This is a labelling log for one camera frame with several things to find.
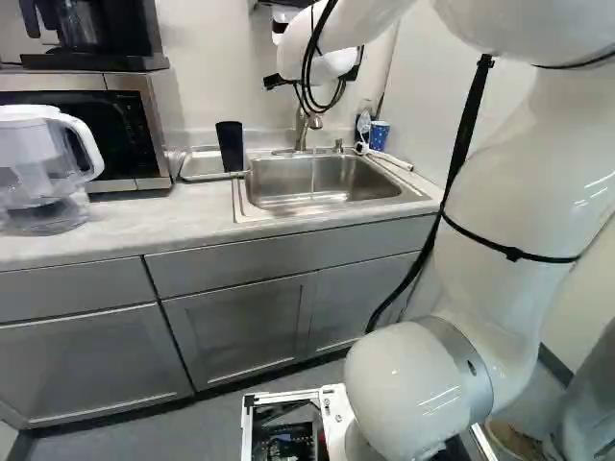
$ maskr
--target countertop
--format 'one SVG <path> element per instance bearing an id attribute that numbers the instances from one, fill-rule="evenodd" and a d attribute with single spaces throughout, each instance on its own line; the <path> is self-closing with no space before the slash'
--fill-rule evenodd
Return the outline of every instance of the countertop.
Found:
<path id="1" fill-rule="evenodd" d="M 148 255 L 434 213 L 442 191 L 414 173 L 396 172 L 433 200 L 236 223 L 231 181 L 178 183 L 162 197 L 127 195 L 126 200 L 92 203 L 87 223 L 59 235 L 0 233 L 0 271 Z"/>

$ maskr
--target sink basin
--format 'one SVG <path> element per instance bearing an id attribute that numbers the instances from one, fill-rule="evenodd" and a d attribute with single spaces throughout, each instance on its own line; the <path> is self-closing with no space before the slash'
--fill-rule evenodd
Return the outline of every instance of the sink basin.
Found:
<path id="1" fill-rule="evenodd" d="M 245 177 L 248 201 L 292 209 L 395 197 L 402 189 L 357 156 L 258 158 Z"/>
<path id="2" fill-rule="evenodd" d="M 238 221 L 429 198 L 373 160 L 345 154 L 253 158 L 245 178 L 235 181 Z"/>

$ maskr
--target gray cabinet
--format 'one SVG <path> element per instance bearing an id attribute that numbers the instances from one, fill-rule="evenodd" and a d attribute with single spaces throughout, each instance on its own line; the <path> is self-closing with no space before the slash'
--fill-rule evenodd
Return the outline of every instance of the gray cabinet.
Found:
<path id="1" fill-rule="evenodd" d="M 0 323 L 156 299 L 140 257 L 3 272 L 0 293 Z"/>
<path id="2" fill-rule="evenodd" d="M 330 352 L 362 336 L 370 315 L 402 281 L 418 254 L 396 255 L 319 271 L 307 353 Z M 385 312 L 380 325 L 397 319 L 407 291 Z"/>
<path id="3" fill-rule="evenodd" d="M 313 274 L 163 301 L 197 389 L 303 353 Z"/>
<path id="4" fill-rule="evenodd" d="M 162 298 L 420 250 L 433 215 L 147 255 Z"/>
<path id="5" fill-rule="evenodd" d="M 74 421 L 191 392 L 155 303 L 0 326 L 0 419 Z"/>

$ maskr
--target wall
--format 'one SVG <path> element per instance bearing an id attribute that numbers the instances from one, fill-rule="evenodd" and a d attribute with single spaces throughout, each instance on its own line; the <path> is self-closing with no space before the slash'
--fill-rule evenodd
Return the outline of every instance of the wall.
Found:
<path id="1" fill-rule="evenodd" d="M 16 429 L 0 421 L 0 461 L 4 461 L 9 456 L 17 435 Z"/>
<path id="2" fill-rule="evenodd" d="M 275 73 L 270 10 L 259 7 L 250 13 L 246 0 L 157 0 L 157 9 L 164 51 L 177 78 L 177 87 L 157 88 L 170 144 L 215 144 L 214 124 L 239 120 L 247 129 L 248 140 L 291 145 L 297 108 L 294 92 L 290 87 L 274 91 L 262 87 L 262 78 Z M 332 143 L 336 135 L 352 132 L 361 98 L 380 98 L 395 33 L 396 27 L 392 27 L 366 47 L 358 80 L 326 114 L 326 133 L 319 133 L 320 142 Z M 53 34 L 45 37 L 46 42 L 54 42 Z M 17 61 L 20 53 L 44 49 L 26 36 L 18 0 L 0 2 L 3 60 Z M 179 98 L 181 106 L 165 104 L 169 98 Z M 308 143 L 310 139 L 316 142 L 316 136 L 310 133 Z"/>
<path id="3" fill-rule="evenodd" d="M 430 2 L 418 2 L 402 20 L 381 118 L 391 123 L 387 152 L 405 158 L 443 186 L 466 94 L 480 52 L 451 33 Z M 526 64 L 498 61 L 480 107 L 472 146 L 498 128 L 533 82 Z"/>
<path id="4" fill-rule="evenodd" d="M 440 186 L 446 180 L 478 56 L 446 30 L 428 2 L 417 4 L 402 20 L 381 113 L 392 123 L 387 151 L 413 162 L 419 173 Z M 485 90 L 472 149 L 515 109 L 528 92 L 533 74 L 525 64 L 497 61 Z M 611 223 L 548 311 L 543 342 L 574 371 L 615 315 L 610 289 L 614 260 L 615 223 Z M 430 311 L 439 293 L 432 271 L 428 265 L 406 318 Z"/>

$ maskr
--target microwave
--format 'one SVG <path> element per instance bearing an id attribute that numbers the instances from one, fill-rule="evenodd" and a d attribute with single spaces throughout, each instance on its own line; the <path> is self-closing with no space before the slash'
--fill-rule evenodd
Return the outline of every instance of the microwave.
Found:
<path id="1" fill-rule="evenodd" d="M 154 86 L 169 70 L 143 73 L 0 71 L 0 105 L 43 104 L 83 120 L 94 135 L 105 171 L 86 191 L 170 189 Z M 66 132 L 77 164 L 88 168 L 83 149 Z"/>

